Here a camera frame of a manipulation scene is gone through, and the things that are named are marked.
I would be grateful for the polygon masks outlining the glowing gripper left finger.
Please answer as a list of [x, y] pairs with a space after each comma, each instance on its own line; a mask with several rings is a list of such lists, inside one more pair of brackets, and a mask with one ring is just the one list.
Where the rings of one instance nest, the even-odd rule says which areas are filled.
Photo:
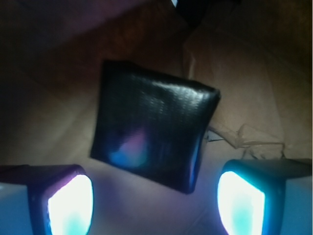
[[93, 185], [77, 165], [2, 165], [2, 235], [86, 235]]

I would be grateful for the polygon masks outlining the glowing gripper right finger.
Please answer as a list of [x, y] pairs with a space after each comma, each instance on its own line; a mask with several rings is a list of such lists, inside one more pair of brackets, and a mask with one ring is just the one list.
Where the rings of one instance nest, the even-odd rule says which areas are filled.
[[230, 160], [217, 186], [221, 222], [229, 235], [311, 235], [310, 159]]

